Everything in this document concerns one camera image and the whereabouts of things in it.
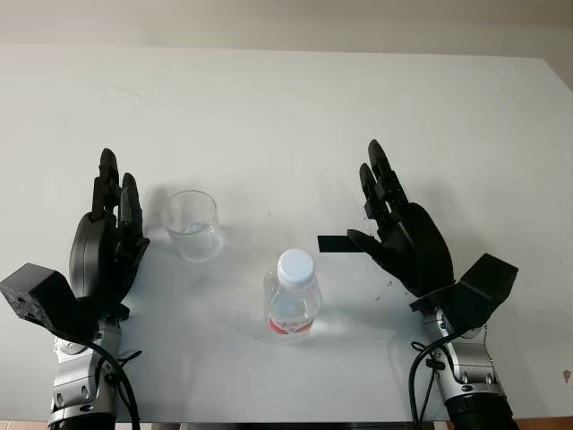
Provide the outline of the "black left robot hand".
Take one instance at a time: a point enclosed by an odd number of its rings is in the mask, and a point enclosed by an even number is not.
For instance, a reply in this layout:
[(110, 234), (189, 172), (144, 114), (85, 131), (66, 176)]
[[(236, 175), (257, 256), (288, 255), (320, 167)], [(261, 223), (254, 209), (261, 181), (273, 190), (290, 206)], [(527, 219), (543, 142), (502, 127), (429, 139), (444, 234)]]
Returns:
[(115, 154), (105, 148), (93, 183), (91, 211), (80, 220), (70, 253), (75, 297), (98, 314), (128, 318), (123, 304), (150, 240), (142, 232), (136, 180), (119, 174)]

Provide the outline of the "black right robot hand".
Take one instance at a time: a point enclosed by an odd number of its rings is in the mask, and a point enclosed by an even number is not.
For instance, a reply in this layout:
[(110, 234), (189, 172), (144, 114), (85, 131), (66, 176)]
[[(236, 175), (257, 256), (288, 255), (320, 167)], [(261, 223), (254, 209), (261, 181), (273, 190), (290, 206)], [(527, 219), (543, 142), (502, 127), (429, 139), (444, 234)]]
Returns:
[(378, 238), (349, 229), (348, 238), (416, 297), (455, 282), (447, 244), (429, 213), (410, 202), (380, 146), (368, 145), (370, 162), (359, 168), (364, 210)]

